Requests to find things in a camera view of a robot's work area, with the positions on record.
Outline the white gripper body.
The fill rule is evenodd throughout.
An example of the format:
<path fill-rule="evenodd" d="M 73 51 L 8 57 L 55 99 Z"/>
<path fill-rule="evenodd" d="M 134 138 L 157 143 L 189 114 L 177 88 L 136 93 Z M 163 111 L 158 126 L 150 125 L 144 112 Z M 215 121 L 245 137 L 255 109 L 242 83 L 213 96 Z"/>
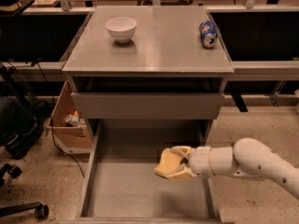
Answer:
<path fill-rule="evenodd" d="M 194 148 L 189 157 L 189 166 L 201 178 L 212 178 L 213 173 L 209 164 L 211 147 Z"/>

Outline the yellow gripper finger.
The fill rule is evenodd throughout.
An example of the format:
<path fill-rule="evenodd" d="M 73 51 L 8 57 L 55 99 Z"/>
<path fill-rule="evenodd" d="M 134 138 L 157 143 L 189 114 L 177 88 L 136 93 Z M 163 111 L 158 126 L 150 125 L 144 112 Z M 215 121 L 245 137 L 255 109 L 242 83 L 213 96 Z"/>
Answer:
<path fill-rule="evenodd" d="M 192 153 L 192 147 L 175 146 L 170 148 L 171 153 L 180 161 L 189 160 Z"/>
<path fill-rule="evenodd" d="M 196 174 L 185 164 L 165 175 L 165 178 L 171 182 L 190 181 L 196 177 Z"/>

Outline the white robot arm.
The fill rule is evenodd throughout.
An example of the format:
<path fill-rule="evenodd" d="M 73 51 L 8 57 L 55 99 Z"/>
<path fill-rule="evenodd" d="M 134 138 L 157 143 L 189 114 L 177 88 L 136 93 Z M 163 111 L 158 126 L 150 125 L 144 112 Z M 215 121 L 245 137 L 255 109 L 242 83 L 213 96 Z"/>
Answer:
<path fill-rule="evenodd" d="M 283 160 L 264 143 L 252 139 L 238 140 L 232 147 L 166 148 L 155 174 L 169 181 L 187 181 L 217 175 L 234 178 L 269 179 L 299 199 L 299 169 Z"/>

